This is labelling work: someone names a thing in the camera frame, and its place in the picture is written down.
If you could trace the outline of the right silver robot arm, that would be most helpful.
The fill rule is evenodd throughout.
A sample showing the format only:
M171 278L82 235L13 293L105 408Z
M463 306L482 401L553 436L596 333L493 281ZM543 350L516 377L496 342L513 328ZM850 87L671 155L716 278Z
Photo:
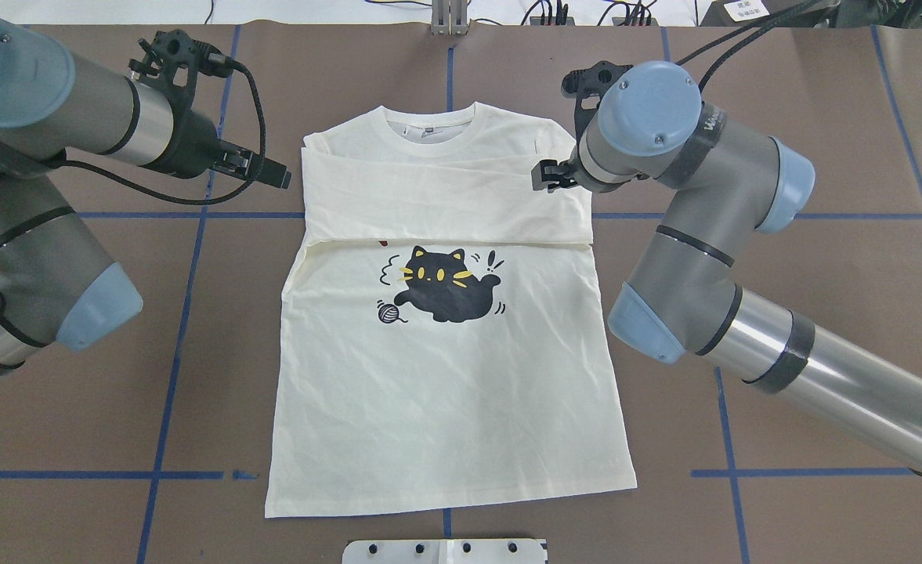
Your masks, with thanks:
M533 188L610 193L651 179L673 193L609 312L610 331L664 363L686 354L837 426L922 479L922 378L740 284L758 234L787 228L812 162L734 121L682 65L602 60L569 71L575 142L533 168Z

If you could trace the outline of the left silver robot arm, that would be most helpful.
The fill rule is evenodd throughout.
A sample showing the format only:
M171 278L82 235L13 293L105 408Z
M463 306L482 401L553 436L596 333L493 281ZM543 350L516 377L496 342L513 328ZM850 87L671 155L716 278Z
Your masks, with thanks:
M80 351L117 330L144 302L80 215L50 182L80 168L146 195L153 191L98 165L78 149L177 179L232 176L288 187L285 165L221 139L196 112L199 75L228 78L246 66L183 30L139 40L130 74L72 53L52 37L0 19L0 379L52 343Z

